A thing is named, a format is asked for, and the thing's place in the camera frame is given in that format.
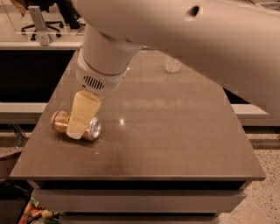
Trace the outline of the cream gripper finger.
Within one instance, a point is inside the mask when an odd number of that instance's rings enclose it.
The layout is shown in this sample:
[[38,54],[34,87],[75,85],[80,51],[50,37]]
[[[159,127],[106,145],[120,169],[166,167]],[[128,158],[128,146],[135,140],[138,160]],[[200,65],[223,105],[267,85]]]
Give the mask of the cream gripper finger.
[[73,99],[66,134],[73,139],[81,139],[100,106],[101,102],[96,95],[87,90],[77,92]]

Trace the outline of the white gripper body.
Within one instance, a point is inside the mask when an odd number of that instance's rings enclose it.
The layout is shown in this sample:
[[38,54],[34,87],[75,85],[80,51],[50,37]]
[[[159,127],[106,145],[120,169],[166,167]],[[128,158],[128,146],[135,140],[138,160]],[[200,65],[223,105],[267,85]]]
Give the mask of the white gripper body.
[[105,97],[117,90],[126,73],[108,75],[95,71],[84,60],[82,51],[77,59],[76,79],[90,93]]

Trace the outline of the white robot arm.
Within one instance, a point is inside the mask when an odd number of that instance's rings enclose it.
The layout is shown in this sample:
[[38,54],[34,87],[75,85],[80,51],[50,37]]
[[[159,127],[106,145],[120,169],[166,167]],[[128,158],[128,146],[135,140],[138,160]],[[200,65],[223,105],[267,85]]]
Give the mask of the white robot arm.
[[149,46],[280,117],[280,14],[233,0],[73,0],[86,21],[76,77],[114,92]]

